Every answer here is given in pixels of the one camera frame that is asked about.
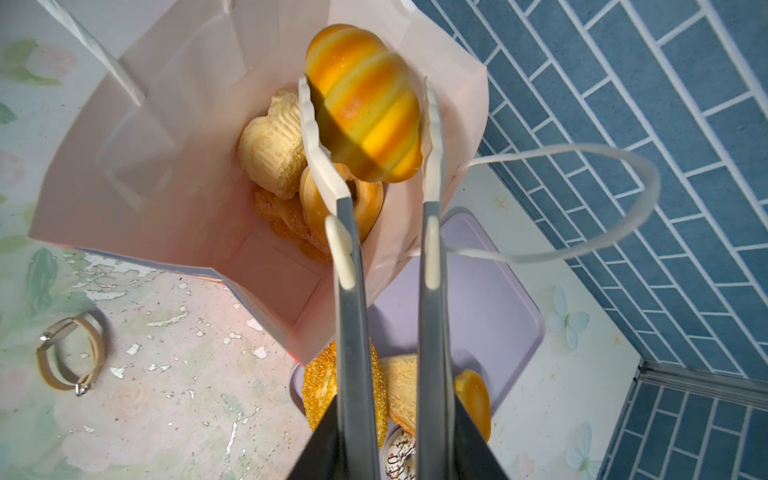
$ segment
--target wall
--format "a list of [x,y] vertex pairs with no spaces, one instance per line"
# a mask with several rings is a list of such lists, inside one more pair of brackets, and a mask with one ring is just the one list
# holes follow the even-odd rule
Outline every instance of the wall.
[[[641,355],[768,380],[768,2],[415,3],[488,66],[481,154],[595,142],[658,166],[652,218],[569,262]],[[493,168],[556,247],[641,190],[590,154]]]
[[768,412],[640,382],[602,478],[764,480],[766,450]]

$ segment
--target tile wall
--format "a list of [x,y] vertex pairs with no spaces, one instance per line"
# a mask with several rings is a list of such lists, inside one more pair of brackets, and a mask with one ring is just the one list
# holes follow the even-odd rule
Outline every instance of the tile wall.
[[765,480],[768,412],[639,382],[603,480]]
[[[768,2],[415,3],[488,66],[481,154],[594,142],[658,166],[649,221],[569,262],[641,355],[768,380]],[[560,248],[641,191],[591,154],[492,168]]]

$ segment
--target purple tray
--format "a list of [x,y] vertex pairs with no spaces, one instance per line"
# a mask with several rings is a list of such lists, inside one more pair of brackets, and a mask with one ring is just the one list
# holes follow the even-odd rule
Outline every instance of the purple tray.
[[[444,219],[440,232],[449,247],[497,251],[466,210]],[[418,305],[419,262],[415,260],[368,308],[368,333],[380,358],[416,352]],[[463,369],[478,372],[488,387],[491,411],[496,412],[541,345],[544,320],[506,263],[450,254],[448,311],[454,375]],[[290,379],[291,399],[302,412],[303,377],[304,367],[297,366]]]

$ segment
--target beige watch strap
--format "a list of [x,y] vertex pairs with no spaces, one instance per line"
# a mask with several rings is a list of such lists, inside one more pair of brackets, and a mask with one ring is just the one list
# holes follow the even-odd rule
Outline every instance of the beige watch strap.
[[[38,369],[40,370],[40,375],[43,377],[45,383],[57,390],[74,390],[74,393],[77,396],[83,395],[96,380],[96,377],[98,377],[98,374],[101,371],[101,367],[104,365],[104,358],[106,357],[104,340],[101,338],[101,334],[96,330],[93,323],[86,319],[86,315],[87,314],[66,318],[51,325],[41,335],[40,340],[42,343],[35,353],[38,359]],[[48,358],[48,349],[55,345],[56,342],[69,335],[69,333],[78,326],[84,329],[88,334],[88,341],[91,344],[93,366],[91,371],[73,383],[66,379],[61,372],[59,372],[59,375],[54,373],[54,370],[51,367],[51,360]]]

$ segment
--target paper bag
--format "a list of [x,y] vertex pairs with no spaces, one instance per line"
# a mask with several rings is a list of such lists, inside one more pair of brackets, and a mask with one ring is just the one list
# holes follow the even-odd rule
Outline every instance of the paper bag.
[[[254,212],[235,148],[272,93],[296,87],[310,40],[333,23],[373,31],[436,86],[447,204],[485,129],[486,72],[409,0],[183,0],[120,59],[144,103],[106,76],[82,108],[48,169],[30,237],[220,279],[309,362],[335,332],[333,268]],[[362,245],[369,305],[419,245],[421,204],[421,174],[386,188]]]

